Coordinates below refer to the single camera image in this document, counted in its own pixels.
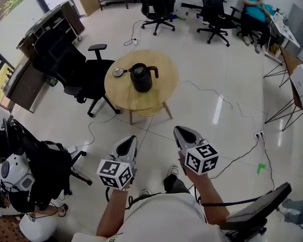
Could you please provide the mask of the white cylindrical stool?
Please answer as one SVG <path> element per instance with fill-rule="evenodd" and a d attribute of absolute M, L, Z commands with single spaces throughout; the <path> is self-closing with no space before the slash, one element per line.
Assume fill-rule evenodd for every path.
<path fill-rule="evenodd" d="M 45 242 L 50 239 L 57 228 L 57 217 L 38 215 L 32 217 L 25 214 L 20 223 L 19 228 L 22 234 L 31 242 Z"/>

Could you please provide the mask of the person's white shirt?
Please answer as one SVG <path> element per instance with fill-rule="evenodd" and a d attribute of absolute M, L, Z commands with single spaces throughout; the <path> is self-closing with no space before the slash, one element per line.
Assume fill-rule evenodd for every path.
<path fill-rule="evenodd" d="M 158 194 L 134 203 L 110 237 L 76 233 L 71 242 L 224 242 L 217 225 L 206 223 L 190 193 Z"/>

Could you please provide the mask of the round wooden table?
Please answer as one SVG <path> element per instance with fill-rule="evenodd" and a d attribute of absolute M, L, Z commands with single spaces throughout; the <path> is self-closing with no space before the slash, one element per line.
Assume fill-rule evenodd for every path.
<path fill-rule="evenodd" d="M 151 75 L 153 85 L 145 93 L 139 93 L 135 90 L 129 72 L 120 77 L 113 75 L 115 69 L 128 70 L 137 63 L 158 69 L 159 77 Z M 133 124 L 133 113 L 150 117 L 158 114 L 162 108 L 172 119 L 167 100 L 173 95 L 177 85 L 178 70 L 176 64 L 166 54 L 156 50 L 137 50 L 117 59 L 109 67 L 104 82 L 107 98 L 117 107 L 129 111 L 130 124 Z"/>

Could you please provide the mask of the black chair with clothing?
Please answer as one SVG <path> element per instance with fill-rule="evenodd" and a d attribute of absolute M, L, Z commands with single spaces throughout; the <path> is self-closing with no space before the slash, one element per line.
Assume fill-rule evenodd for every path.
<path fill-rule="evenodd" d="M 17 120 L 3 121 L 0 129 L 0 191 L 17 192 L 8 190 L 1 184 L 1 167 L 3 162 L 12 154 L 26 154 L 31 173 L 35 179 L 32 190 L 49 193 L 52 200 L 59 197 L 60 193 L 71 195 L 70 177 L 75 177 L 89 186 L 92 181 L 82 177 L 74 169 L 74 165 L 86 152 L 79 151 L 75 156 L 60 143 L 40 141 L 35 138 Z"/>

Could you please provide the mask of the person's black trouser leg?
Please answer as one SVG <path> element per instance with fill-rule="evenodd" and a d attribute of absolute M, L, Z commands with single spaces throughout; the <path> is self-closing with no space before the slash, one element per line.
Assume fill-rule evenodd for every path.
<path fill-rule="evenodd" d="M 164 179 L 164 190 L 167 194 L 190 193 L 184 182 L 174 174 L 170 174 Z"/>

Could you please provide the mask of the grey metal cabinet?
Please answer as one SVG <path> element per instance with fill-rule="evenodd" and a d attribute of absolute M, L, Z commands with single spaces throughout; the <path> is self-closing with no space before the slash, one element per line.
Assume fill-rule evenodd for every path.
<path fill-rule="evenodd" d="M 303 9 L 293 4 L 287 17 L 287 26 L 294 35 L 299 47 L 291 41 L 287 44 L 286 50 L 293 56 L 303 60 Z"/>

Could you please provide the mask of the person's left forearm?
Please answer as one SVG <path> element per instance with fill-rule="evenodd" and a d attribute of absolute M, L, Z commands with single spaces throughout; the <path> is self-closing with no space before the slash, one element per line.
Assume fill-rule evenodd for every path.
<path fill-rule="evenodd" d="M 114 236 L 119 231 L 124 222 L 127 196 L 127 191 L 112 191 L 107 207 L 97 227 L 96 236 L 108 238 Z"/>

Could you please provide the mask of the black mesh office chair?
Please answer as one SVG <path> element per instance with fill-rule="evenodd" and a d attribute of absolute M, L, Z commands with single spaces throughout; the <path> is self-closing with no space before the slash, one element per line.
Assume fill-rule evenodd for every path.
<path fill-rule="evenodd" d="M 208 28 L 198 28 L 197 33 L 201 31 L 204 32 L 211 32 L 211 36 L 208 39 L 207 43 L 210 44 L 213 37 L 215 35 L 219 36 L 222 40 L 226 42 L 226 46 L 229 47 L 229 41 L 222 35 L 223 33 L 225 36 L 228 35 L 227 29 L 234 29 L 237 26 L 232 21 L 232 17 L 230 15 L 225 14 L 224 12 L 224 0 L 202 0 L 203 8 L 201 10 L 200 15 L 202 16 L 203 20 L 208 22 Z M 221 19 L 218 15 L 225 16 L 226 19 Z"/>
<path fill-rule="evenodd" d="M 171 27 L 175 31 L 175 26 L 168 23 L 173 21 L 174 6 L 176 0 L 139 0 L 141 2 L 141 12 L 147 18 L 147 21 L 141 26 L 144 29 L 146 25 L 156 24 L 153 35 L 157 35 L 158 27 L 163 24 Z"/>

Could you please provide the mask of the black kettle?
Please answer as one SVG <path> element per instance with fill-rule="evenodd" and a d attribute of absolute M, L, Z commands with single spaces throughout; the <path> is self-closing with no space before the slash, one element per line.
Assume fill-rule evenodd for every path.
<path fill-rule="evenodd" d="M 152 88 L 151 71 L 154 71 L 156 78 L 159 77 L 158 68 L 155 66 L 147 67 L 143 63 L 137 63 L 129 69 L 130 78 L 136 91 L 145 93 Z"/>

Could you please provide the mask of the dark open shelf cart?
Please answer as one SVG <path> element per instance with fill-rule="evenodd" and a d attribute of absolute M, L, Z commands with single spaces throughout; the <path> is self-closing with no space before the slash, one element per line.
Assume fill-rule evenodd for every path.
<path fill-rule="evenodd" d="M 35 55 L 34 45 L 37 39 L 49 29 L 58 29 L 65 33 L 72 43 L 82 40 L 82 32 L 85 30 L 73 4 L 70 0 L 58 4 L 44 14 L 24 35 L 16 49 L 26 57 L 33 58 Z"/>

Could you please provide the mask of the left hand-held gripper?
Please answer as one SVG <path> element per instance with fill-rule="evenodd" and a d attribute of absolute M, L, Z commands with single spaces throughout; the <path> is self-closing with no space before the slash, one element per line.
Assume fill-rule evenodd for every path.
<path fill-rule="evenodd" d="M 120 159 L 102 159 L 100 161 L 96 174 L 103 185 L 114 189 L 124 189 L 132 182 L 137 171 L 134 168 L 137 142 L 135 135 L 119 140 L 112 146 L 110 154 Z"/>

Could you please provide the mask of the black flat panel device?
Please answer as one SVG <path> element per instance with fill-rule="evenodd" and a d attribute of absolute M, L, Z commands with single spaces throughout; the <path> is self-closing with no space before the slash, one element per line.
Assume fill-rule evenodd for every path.
<path fill-rule="evenodd" d="M 290 183 L 286 182 L 276 190 L 257 198 L 244 209 L 231 214 L 220 225 L 225 235 L 225 242 L 267 242 L 265 238 L 267 217 L 291 191 Z"/>

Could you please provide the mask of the low dark wooden cabinet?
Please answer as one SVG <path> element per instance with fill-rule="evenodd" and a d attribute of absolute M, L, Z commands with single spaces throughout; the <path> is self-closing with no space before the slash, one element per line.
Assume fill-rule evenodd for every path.
<path fill-rule="evenodd" d="M 23 56 L 3 91 L 6 98 L 34 113 L 31 109 L 45 83 L 45 79 L 45 74 L 33 67 L 32 60 Z"/>

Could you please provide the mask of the white desk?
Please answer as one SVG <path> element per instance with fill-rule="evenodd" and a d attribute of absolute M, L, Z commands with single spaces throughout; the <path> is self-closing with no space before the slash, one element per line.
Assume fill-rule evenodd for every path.
<path fill-rule="evenodd" d="M 300 48 L 300 44 L 294 37 L 289 27 L 283 23 L 283 16 L 280 13 L 275 13 L 274 15 L 270 15 L 270 20 L 271 20 L 271 26 L 274 25 L 278 30 L 279 35 L 284 37 L 284 40 L 281 44 L 282 48 L 285 48 L 288 42 L 292 42 L 296 47 Z M 269 54 L 268 50 L 264 52 L 265 57 L 268 57 L 274 60 L 275 62 L 277 62 L 278 64 L 283 65 L 283 62 L 278 59 L 280 54 L 281 54 L 280 48 L 276 51 L 275 55 Z"/>

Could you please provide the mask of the large black office chair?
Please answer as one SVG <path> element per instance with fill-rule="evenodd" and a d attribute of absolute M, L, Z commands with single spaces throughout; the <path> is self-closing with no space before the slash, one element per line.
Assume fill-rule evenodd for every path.
<path fill-rule="evenodd" d="M 49 29 L 38 38 L 34 48 L 36 55 L 32 64 L 36 70 L 61 82 L 64 92 L 75 97 L 78 103 L 93 100 L 87 112 L 89 117 L 94 117 L 92 110 L 101 98 L 115 114 L 120 113 L 106 97 L 105 77 L 114 63 L 101 58 L 100 51 L 107 48 L 106 44 L 90 46 L 88 51 L 94 51 L 96 59 L 87 59 L 64 33 Z"/>

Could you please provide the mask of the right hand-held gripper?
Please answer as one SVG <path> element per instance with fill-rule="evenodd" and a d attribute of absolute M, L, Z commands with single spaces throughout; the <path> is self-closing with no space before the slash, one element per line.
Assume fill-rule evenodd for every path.
<path fill-rule="evenodd" d="M 183 151 L 184 166 L 197 175 L 202 175 L 216 167 L 219 153 L 199 132 L 184 126 L 173 130 L 177 147 Z"/>

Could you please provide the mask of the person's right hand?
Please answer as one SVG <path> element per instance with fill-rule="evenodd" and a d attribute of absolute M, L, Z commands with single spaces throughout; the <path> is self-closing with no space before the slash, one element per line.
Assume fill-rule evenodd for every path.
<path fill-rule="evenodd" d="M 183 172 L 184 172 L 185 176 L 187 176 L 187 173 L 186 173 L 186 170 L 185 170 L 185 156 L 181 151 L 178 151 L 178 155 L 179 155 L 180 165 L 183 169 Z"/>

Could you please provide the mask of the white round-faced machine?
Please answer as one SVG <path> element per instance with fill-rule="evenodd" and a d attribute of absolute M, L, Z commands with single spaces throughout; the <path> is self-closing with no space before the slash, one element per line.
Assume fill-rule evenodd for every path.
<path fill-rule="evenodd" d="M 2 164 L 1 184 L 8 190 L 30 191 L 35 179 L 26 154 L 12 154 Z"/>

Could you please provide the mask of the person's right forearm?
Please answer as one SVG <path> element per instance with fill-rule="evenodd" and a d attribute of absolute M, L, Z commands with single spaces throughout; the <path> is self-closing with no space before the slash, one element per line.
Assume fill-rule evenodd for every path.
<path fill-rule="evenodd" d="M 186 167 L 184 170 L 198 190 L 202 204 L 223 203 L 207 174 L 197 175 Z M 204 206 L 204 211 L 208 223 L 212 225 L 221 225 L 230 214 L 225 206 Z"/>

